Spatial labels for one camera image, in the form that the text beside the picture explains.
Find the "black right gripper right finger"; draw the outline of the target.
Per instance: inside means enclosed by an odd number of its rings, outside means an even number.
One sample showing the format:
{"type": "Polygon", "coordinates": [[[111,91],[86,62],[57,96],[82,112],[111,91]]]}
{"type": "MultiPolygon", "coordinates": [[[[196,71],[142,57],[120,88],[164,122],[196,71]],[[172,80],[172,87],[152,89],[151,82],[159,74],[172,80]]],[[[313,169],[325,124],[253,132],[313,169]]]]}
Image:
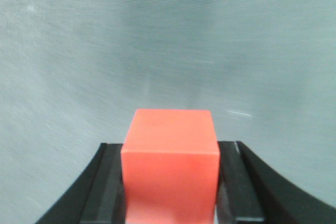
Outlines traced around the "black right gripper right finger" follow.
{"type": "Polygon", "coordinates": [[[218,146],[218,223],[335,223],[335,207],[285,179],[243,142],[218,146]]]}

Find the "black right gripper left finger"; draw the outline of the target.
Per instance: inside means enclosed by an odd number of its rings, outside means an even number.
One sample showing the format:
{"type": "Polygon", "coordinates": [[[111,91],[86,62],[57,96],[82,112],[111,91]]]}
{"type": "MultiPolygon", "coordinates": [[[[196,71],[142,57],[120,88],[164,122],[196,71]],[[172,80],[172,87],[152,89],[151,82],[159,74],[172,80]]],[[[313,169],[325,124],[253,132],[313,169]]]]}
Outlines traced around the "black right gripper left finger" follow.
{"type": "Polygon", "coordinates": [[[100,144],[74,183],[37,223],[125,223],[122,144],[100,144]]]}

